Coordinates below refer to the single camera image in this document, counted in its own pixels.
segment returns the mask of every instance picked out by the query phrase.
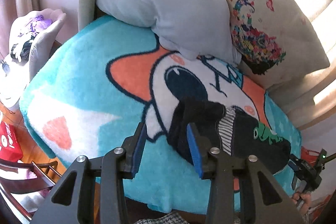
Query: metal screw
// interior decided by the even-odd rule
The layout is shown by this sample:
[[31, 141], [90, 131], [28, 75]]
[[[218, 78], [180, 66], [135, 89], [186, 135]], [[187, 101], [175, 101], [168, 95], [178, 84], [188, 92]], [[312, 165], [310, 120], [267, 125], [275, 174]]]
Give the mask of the metal screw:
[[218, 147], [212, 147], [212, 148], [210, 149], [210, 152], [211, 152], [212, 154], [218, 154], [218, 153], [220, 152], [220, 149], [219, 149]]
[[86, 160], [86, 156], [83, 156], [83, 155], [78, 156], [78, 157], [76, 158], [76, 161], [78, 161], [78, 162], [83, 162], [83, 161], [85, 161], [85, 160]]
[[115, 154], [121, 154], [122, 152], [124, 152], [124, 149], [122, 147], [117, 147], [113, 150], [113, 152]]
[[255, 155], [249, 155], [249, 161], [256, 162], [258, 160], [257, 156]]

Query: human hand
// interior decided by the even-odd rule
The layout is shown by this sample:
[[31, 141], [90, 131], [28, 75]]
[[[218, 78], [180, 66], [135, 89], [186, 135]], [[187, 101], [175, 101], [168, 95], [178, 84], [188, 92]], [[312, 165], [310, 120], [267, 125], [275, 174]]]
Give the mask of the human hand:
[[304, 201], [304, 204], [303, 206], [301, 207], [299, 213], [301, 215], [304, 215], [307, 213], [310, 205], [311, 205], [311, 195], [310, 193], [308, 194], [303, 194], [303, 193], [299, 193], [299, 192], [296, 192], [294, 193], [294, 195], [292, 196], [292, 200], [295, 204], [297, 204], [297, 201], [299, 200], [299, 198], [302, 198], [302, 200]]

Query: white pillow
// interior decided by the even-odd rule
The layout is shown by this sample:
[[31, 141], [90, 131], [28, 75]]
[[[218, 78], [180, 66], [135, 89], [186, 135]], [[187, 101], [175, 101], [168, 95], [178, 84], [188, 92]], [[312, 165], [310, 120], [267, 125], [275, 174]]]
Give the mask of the white pillow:
[[239, 64], [232, 46], [226, 0], [96, 0], [105, 13], [131, 25], [151, 27], [160, 44], [187, 59], [212, 55]]
[[240, 69], [263, 88], [330, 66], [294, 0], [227, 0]]

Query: striped fabric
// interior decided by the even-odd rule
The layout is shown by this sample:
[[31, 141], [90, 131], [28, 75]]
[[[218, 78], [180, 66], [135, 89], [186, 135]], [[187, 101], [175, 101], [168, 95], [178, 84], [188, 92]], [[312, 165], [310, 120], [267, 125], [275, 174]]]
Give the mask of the striped fabric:
[[231, 141], [233, 134], [233, 123], [236, 118], [236, 111], [233, 107], [226, 109], [225, 116], [218, 122], [217, 131], [222, 139], [223, 150], [231, 156]]

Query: cartoon eye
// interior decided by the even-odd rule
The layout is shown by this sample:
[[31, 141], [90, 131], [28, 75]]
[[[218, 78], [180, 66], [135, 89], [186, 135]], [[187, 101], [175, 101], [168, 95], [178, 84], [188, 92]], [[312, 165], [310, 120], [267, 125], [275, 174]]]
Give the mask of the cartoon eye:
[[180, 101], [183, 97], [208, 100], [205, 86], [195, 74], [186, 68], [173, 66], [165, 72], [165, 82], [170, 92]]
[[256, 139], [258, 137], [258, 130], [255, 128], [253, 130], [253, 138]]

